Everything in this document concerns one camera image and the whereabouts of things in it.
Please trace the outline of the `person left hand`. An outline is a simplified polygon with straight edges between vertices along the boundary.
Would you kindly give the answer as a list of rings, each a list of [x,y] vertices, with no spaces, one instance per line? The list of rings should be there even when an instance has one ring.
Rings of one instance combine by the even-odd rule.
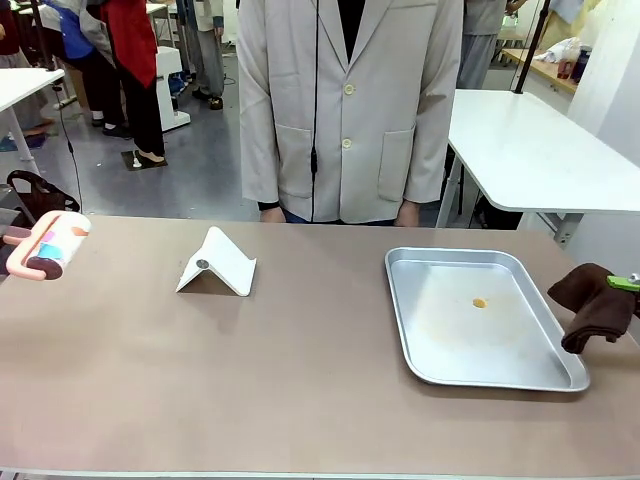
[[[420,205],[404,200],[394,221],[396,227],[416,228],[420,222]]]

